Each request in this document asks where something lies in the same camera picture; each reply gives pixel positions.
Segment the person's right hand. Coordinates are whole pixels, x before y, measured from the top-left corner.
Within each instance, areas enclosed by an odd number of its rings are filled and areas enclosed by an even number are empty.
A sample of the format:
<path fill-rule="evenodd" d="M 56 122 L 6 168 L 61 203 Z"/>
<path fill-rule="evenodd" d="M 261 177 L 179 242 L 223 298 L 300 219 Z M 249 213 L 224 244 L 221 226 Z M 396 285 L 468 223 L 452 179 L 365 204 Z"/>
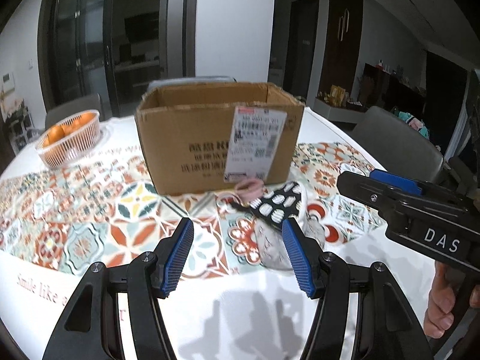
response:
<path fill-rule="evenodd" d="M 433 339 L 439 339 L 453 325 L 453 306 L 456 295 L 453 282 L 448 279 L 448 265 L 435 263 L 435 275 L 428 296 L 428 305 L 423 322 L 424 333 Z"/>

